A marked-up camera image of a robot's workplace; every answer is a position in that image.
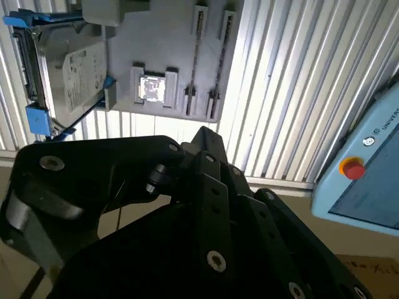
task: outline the white metal siding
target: white metal siding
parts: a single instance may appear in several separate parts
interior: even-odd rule
[[[229,160],[247,176],[316,182],[397,71],[398,12],[397,0],[246,1],[219,127]]]
[[[63,0],[2,0],[17,8],[65,11]],[[219,124],[125,112],[92,112],[69,140],[216,130],[228,158],[252,184],[312,189],[375,90],[396,73],[397,0],[245,0]],[[32,143],[15,42],[0,24],[0,155]]]

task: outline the hard drive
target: hard drive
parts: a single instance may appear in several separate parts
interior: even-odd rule
[[[107,57],[101,27],[83,20],[14,27],[33,133],[56,136],[103,97]]]

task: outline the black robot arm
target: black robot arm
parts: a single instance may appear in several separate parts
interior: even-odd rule
[[[159,194],[170,204],[99,240],[104,212]],[[0,236],[45,270],[49,298],[371,298],[274,192],[251,191],[205,127],[182,145],[150,136],[23,148]]]

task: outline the screw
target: screw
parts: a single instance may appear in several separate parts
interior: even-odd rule
[[[148,193],[154,194],[155,193],[155,186],[152,186],[151,184],[147,184],[145,186],[145,189],[147,190]]]
[[[266,192],[266,196],[267,196],[267,198],[270,199],[271,201],[274,200],[274,195],[271,194],[270,192]]]
[[[206,260],[208,261],[208,265],[216,272],[223,273],[226,271],[226,261],[219,252],[214,250],[209,251],[206,255]]]
[[[359,298],[361,299],[367,299],[366,295],[364,295],[364,293],[362,292],[361,289],[359,289],[358,287],[354,287],[356,294],[359,296]]]
[[[373,136],[369,136],[363,139],[363,145],[364,146],[370,146],[373,145],[375,142],[375,138]]]
[[[65,167],[65,163],[56,156],[44,156],[39,161],[40,166],[51,171],[60,171]]]
[[[233,172],[237,176],[239,176],[241,174],[240,170],[238,168],[235,168],[235,167],[233,167]]]
[[[170,148],[172,151],[178,151],[178,150],[179,150],[179,149],[177,148],[177,146],[172,145],[172,144],[169,145],[169,148]]]
[[[214,162],[214,159],[211,156],[206,155],[206,159],[208,159],[208,161]]]
[[[289,292],[295,299],[305,299],[304,291],[295,283],[290,282],[288,284]]]

